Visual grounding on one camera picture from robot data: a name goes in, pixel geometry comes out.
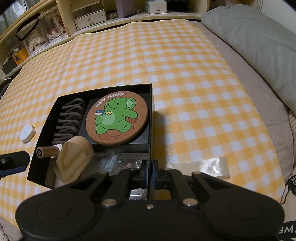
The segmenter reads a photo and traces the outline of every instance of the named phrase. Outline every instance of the gray pillow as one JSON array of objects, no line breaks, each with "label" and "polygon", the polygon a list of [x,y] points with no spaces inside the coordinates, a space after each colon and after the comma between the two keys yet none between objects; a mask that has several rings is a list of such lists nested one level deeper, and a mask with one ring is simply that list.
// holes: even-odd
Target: gray pillow
[{"label": "gray pillow", "polygon": [[296,113],[296,34],[241,4],[217,7],[201,21],[240,53]]}]

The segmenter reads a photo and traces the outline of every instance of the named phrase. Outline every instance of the wooden shelf unit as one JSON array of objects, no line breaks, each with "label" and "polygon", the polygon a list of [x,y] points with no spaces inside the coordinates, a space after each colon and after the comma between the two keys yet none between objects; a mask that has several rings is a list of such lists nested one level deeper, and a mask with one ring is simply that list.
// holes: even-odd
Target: wooden shelf unit
[{"label": "wooden shelf unit", "polygon": [[71,4],[72,4],[72,8],[71,8],[71,12],[75,12],[78,11],[79,9],[88,7],[90,5],[99,3],[101,0],[72,0]]},{"label": "wooden shelf unit", "polygon": [[[190,13],[184,13],[184,12],[167,12],[167,13],[157,13],[157,14],[149,14],[145,11],[131,16],[129,18],[117,18],[117,19],[110,19],[106,22],[98,23],[86,28],[83,28],[81,30],[77,30],[75,26],[75,16],[74,13],[71,12],[72,3],[73,0],[41,0],[39,3],[34,5],[32,8],[30,8],[27,12],[25,12],[21,17],[19,17],[1,36],[0,36],[0,66],[3,65],[4,59],[9,51],[8,46],[6,45],[6,40],[9,36],[12,34],[15,34],[17,27],[21,25],[23,21],[28,19],[29,17],[33,16],[34,14],[40,12],[42,9],[44,9],[46,6],[56,2],[57,6],[59,8],[59,12],[62,17],[63,24],[65,26],[67,37],[56,41],[53,44],[49,44],[44,49],[36,53],[34,56],[28,57],[23,63],[21,63],[19,66],[17,66],[13,71],[11,71],[8,75],[6,75],[6,78],[9,78],[12,76],[15,72],[20,70],[29,60],[37,56],[38,54],[41,54],[47,50],[50,50],[56,46],[59,46],[63,43],[66,43],[70,40],[72,40],[74,37],[83,34],[83,33],[91,33],[99,30],[104,30],[106,28],[115,27],[118,25],[131,23],[131,22],[139,22],[139,21],[146,21],[146,20],[159,20],[159,19],[176,19],[176,18],[185,18],[188,20],[200,20],[200,16],[209,11],[210,6],[210,0],[189,0],[189,7],[192,9],[193,12]],[[98,0],[87,0],[84,4],[87,4],[87,2],[95,1],[98,2]],[[115,0],[100,0],[103,2],[105,11],[115,9]],[[250,5],[254,5],[254,2],[257,2],[257,0],[249,0]],[[138,8],[144,9],[144,0],[135,0],[135,5]]]}]

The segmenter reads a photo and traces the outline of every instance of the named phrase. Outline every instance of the cork coaster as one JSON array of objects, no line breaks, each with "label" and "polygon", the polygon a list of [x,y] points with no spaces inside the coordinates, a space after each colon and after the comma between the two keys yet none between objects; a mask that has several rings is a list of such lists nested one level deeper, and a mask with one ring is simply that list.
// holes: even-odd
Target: cork coaster
[{"label": "cork coaster", "polygon": [[89,141],[82,136],[74,136],[63,145],[54,165],[54,172],[63,183],[74,182],[93,155],[94,150]]},{"label": "cork coaster", "polygon": [[89,110],[85,126],[93,141],[119,145],[133,139],[148,117],[145,100],[129,91],[113,92],[99,99]]}]

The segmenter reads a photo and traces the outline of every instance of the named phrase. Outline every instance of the yellow box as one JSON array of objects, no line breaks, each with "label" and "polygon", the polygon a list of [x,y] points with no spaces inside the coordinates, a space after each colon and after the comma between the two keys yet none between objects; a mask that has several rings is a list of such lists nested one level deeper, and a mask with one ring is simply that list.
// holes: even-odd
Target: yellow box
[{"label": "yellow box", "polygon": [[22,62],[26,60],[27,57],[29,57],[27,50],[25,47],[22,47],[20,51],[15,53],[13,56],[14,61],[17,65],[20,65]]}]

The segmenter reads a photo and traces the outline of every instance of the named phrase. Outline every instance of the thread spool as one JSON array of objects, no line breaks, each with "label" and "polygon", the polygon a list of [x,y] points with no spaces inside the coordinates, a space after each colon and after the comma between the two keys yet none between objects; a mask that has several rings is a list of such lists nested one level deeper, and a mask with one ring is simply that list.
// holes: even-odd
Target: thread spool
[{"label": "thread spool", "polygon": [[58,157],[59,148],[56,146],[40,146],[36,149],[36,154],[39,158]]},{"label": "thread spool", "polygon": [[89,141],[82,136],[74,136],[63,145],[54,165],[54,172],[63,183],[74,182],[93,155],[94,150]]}]

